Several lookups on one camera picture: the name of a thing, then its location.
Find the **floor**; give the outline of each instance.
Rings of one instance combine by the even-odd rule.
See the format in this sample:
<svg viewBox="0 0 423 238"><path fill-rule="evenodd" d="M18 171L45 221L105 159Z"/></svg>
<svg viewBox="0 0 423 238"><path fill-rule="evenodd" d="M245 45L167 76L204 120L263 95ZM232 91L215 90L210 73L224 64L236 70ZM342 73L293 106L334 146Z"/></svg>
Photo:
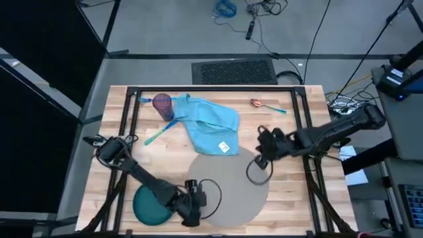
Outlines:
<svg viewBox="0 0 423 238"><path fill-rule="evenodd" d="M86 0L89 4L100 2ZM246 30L251 20L245 11L246 3L243 0L232 0L232 2L238 7L237 15L232 19L216 19L216 21L228 22L237 30ZM400 2L399 0L332 1L315 41L313 53L366 53L383 28L385 19ZM259 48L257 44L245 40L245 33L233 32L228 25L216 25L212 18L214 4L215 1L199 0L122 0L107 46L108 51L128 49L131 54L266 53L264 47ZM252 38L257 42L263 41L273 52L308 54L326 5L327 0L289 1L288 7L280 15L260 18L263 40L260 39L257 24ZM423 1L416 1L414 6L418 12L423 13ZM107 3L83 9L100 38L104 35L112 7L113 3ZM386 29L371 54L403 54L421 39L422 33L411 14L404 11ZM106 59L100 69L87 116L102 113L109 85L189 85L192 84L190 64L214 60L219 59ZM298 65L299 71L304 76L305 60L292 59L292 62ZM367 75L372 67L384 63L388 63L387 60L365 60L354 79ZM284 59L274 59L273 64L276 73L293 70L292 65ZM306 84L323 85L325 92L337 90L345 84L358 64L359 60L351 59L312 59L307 68ZM423 62L418 61L411 70L416 71L422 67ZM30 80L41 82L40 87L46 92L57 93L42 84L42 79L25 66L18 66L17 69ZM296 84L290 78L280 78L278 83ZM369 79L348 87L346 92L364 87L368 83ZM369 87L367 91L376 95L374 86ZM72 102L65 99L59 101L78 113ZM95 134L98 128L99 123L91 124L84 128L82 135ZM356 147L372 147L390 137L389 129L385 126L376 132L358 132L351 138L352 145ZM88 172L86 158L90 153L92 150L89 147L79 144L59 217L77 214ZM354 209L362 231L381 229L373 218L385 216L383 206L375 202L354 200ZM370 211L374 212L374 216L368 215L367 212ZM63 233L65 229L55 232Z"/></svg>

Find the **light blue towel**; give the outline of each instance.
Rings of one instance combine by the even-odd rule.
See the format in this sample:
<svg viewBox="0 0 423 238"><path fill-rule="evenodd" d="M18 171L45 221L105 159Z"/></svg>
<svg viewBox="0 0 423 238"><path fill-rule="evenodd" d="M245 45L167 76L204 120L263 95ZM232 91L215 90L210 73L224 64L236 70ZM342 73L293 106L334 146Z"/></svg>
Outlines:
<svg viewBox="0 0 423 238"><path fill-rule="evenodd" d="M237 111L187 94L174 100L174 119L184 124L196 152L239 153Z"/></svg>

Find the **black curtain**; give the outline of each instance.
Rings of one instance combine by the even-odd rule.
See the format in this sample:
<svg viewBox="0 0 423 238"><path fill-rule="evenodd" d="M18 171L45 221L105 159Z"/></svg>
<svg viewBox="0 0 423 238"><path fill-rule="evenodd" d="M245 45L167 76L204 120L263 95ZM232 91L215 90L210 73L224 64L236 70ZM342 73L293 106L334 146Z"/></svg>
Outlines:
<svg viewBox="0 0 423 238"><path fill-rule="evenodd" d="M57 213L77 121L0 66L0 211Z"/></svg>
<svg viewBox="0 0 423 238"><path fill-rule="evenodd" d="M0 48L81 107L106 53L75 0L3 1Z"/></svg>

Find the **gray circular mat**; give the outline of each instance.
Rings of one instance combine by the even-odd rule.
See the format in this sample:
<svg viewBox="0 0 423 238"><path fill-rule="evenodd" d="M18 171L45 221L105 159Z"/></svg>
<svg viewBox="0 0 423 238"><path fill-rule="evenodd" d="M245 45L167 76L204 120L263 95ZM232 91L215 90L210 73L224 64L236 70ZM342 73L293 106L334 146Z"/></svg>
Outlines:
<svg viewBox="0 0 423 238"><path fill-rule="evenodd" d="M254 219L266 203L269 184L261 186L251 183L245 175L248 163L254 154L239 148L238 155L211 156L198 155L191 163L188 177L196 179L212 179L222 190L222 201L216 213L206 219L209 223L221 227L234 227ZM268 174L255 163L249 169L251 179L264 181ZM219 202L219 189L210 181L202 183L207 196L207 206L202 208L202 217L211 214Z"/></svg>

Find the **teal bowl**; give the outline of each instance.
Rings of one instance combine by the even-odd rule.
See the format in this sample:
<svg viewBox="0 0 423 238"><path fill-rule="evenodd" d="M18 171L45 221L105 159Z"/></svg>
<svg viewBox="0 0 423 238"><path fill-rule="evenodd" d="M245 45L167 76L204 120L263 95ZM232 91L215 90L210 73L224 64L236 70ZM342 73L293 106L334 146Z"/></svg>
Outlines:
<svg viewBox="0 0 423 238"><path fill-rule="evenodd" d="M169 220L173 212L164 207L146 186L140 186L132 202L135 217L145 225L161 225Z"/></svg>

